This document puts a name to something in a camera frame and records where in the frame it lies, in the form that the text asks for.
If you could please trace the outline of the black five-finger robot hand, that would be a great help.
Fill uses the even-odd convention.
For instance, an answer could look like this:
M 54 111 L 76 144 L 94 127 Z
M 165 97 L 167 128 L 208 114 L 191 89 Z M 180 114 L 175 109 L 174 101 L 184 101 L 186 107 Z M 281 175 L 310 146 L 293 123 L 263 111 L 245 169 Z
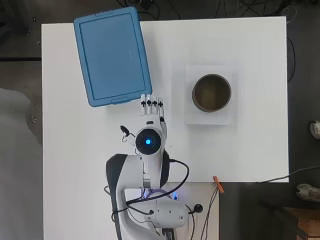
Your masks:
M 167 126 L 164 118 L 163 99 L 151 94 L 142 94 L 140 98 L 140 106 L 146 125 L 151 125 L 158 129 L 160 131 L 160 135 L 166 139 Z

